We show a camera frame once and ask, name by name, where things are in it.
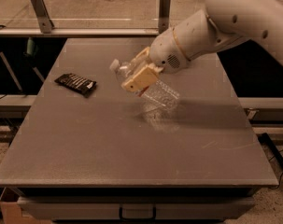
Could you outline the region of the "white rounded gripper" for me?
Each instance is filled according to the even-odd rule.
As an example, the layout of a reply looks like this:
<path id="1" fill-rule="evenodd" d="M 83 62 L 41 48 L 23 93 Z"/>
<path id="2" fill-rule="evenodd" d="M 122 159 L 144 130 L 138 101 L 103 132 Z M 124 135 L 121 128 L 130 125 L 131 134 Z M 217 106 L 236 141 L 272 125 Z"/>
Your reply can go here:
<path id="1" fill-rule="evenodd" d="M 158 81 L 162 71 L 174 74 L 189 64 L 175 29 L 169 28 L 154 39 L 150 48 L 144 48 L 130 61 L 130 69 L 134 72 L 121 83 L 121 87 L 129 92 L 143 90 Z"/>

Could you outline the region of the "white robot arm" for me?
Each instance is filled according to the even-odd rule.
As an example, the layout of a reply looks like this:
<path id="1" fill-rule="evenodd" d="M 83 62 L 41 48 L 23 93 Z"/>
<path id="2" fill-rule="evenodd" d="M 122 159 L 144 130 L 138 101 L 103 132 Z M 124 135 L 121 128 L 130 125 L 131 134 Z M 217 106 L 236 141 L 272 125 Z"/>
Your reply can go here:
<path id="1" fill-rule="evenodd" d="M 158 35 L 130 61 L 121 87 L 142 91 L 207 53 L 252 40 L 283 66 L 283 5 L 277 0 L 205 0 L 205 7 Z"/>

